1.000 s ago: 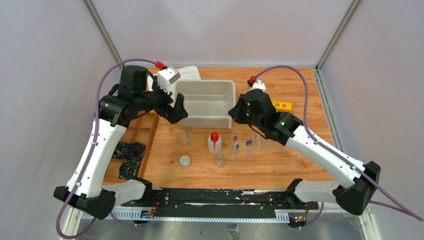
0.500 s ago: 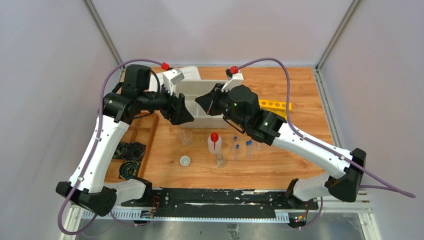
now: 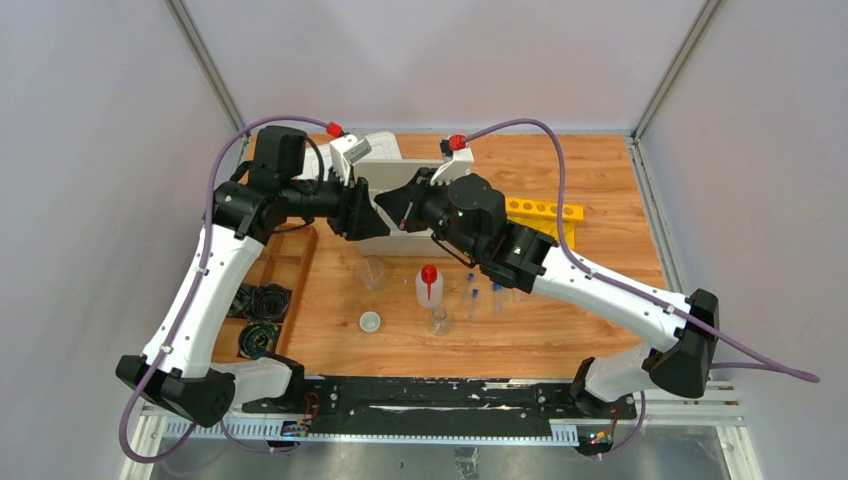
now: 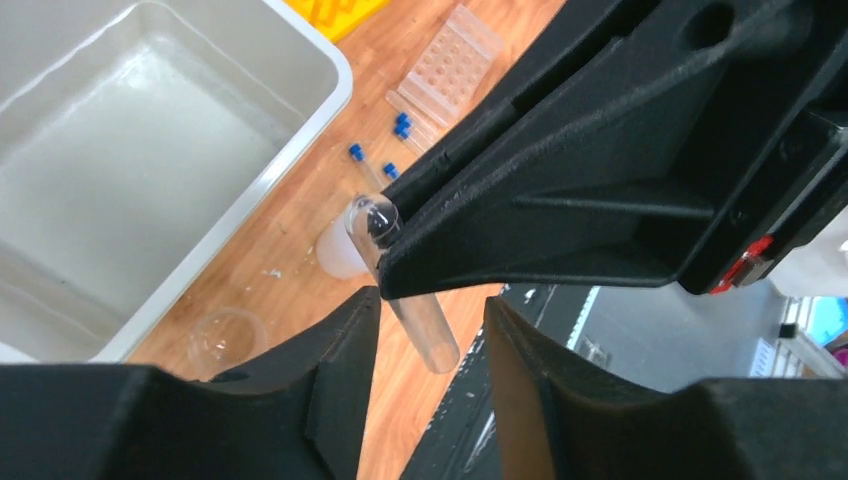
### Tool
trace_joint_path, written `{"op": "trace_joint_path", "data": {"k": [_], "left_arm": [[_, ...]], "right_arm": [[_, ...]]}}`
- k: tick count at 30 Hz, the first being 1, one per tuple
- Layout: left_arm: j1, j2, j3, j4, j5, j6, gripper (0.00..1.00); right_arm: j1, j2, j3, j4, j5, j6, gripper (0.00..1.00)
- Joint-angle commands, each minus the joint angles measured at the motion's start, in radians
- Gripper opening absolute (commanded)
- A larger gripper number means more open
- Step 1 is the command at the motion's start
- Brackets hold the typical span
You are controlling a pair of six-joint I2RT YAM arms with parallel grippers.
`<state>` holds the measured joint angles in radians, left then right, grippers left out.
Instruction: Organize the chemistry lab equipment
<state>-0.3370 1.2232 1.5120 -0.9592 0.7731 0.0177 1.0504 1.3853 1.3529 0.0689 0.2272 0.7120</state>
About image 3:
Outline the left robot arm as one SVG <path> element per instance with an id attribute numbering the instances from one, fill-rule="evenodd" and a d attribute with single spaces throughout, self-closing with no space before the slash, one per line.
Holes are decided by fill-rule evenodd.
<path id="1" fill-rule="evenodd" d="M 331 166 L 304 180 L 308 153 L 320 151 L 302 130 L 269 126 L 254 137 L 253 157 L 209 196 L 198 250 L 160 329 L 116 375 L 141 397 L 202 427 L 244 403 L 268 399 L 283 413 L 306 400 L 304 368 L 274 353 L 222 364 L 212 360 L 218 332 L 248 270 L 291 217 L 325 218 L 347 240 L 389 234 L 353 165 L 371 152 L 363 136 L 339 133 Z"/>

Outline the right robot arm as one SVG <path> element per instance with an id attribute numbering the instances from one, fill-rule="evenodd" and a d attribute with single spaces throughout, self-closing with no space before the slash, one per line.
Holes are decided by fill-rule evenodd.
<path id="1" fill-rule="evenodd" d="M 685 296 L 632 280 L 510 220 L 505 196 L 479 175 L 434 185 L 432 174 L 422 168 L 406 185 L 377 195 L 400 229 L 429 230 L 437 245 L 493 282 L 577 305 L 640 338 L 623 353 L 581 363 L 570 392 L 577 413 L 596 417 L 620 397 L 652 388 L 704 395 L 717 343 L 709 332 L 715 295 L 699 289 Z"/>

